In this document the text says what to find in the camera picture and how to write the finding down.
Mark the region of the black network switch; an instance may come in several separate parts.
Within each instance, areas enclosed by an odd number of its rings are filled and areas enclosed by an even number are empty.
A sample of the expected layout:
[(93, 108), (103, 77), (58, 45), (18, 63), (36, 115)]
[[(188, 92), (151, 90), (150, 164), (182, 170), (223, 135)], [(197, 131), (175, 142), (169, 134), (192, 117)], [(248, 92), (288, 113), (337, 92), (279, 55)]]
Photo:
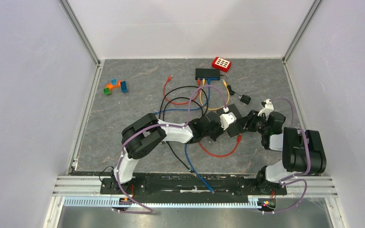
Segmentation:
[(195, 80), (214, 80), (219, 81), (221, 77), (220, 71), (215, 68), (196, 68)]

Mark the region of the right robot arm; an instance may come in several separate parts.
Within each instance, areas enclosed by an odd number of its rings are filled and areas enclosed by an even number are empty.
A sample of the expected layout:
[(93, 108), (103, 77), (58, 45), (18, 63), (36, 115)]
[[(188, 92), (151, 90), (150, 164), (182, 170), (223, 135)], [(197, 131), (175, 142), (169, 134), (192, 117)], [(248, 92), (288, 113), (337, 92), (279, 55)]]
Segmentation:
[(319, 131), (284, 127), (286, 117), (274, 111), (266, 115), (252, 110), (244, 120), (246, 131), (261, 135), (264, 149), (282, 154), (280, 161), (257, 173), (255, 186), (258, 192), (267, 194), (275, 184), (325, 171), (327, 159)]

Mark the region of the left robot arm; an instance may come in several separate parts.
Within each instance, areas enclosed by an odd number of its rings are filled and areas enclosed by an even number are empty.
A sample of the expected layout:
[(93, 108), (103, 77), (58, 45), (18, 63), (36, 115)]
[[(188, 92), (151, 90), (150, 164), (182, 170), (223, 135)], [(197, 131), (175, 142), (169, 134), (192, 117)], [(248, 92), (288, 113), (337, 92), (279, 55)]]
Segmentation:
[(187, 123), (170, 123), (149, 113), (122, 131), (122, 152), (114, 169), (112, 188), (119, 194), (129, 191), (138, 161), (161, 142), (199, 143), (203, 138), (216, 140), (236, 121), (234, 114), (209, 112)]

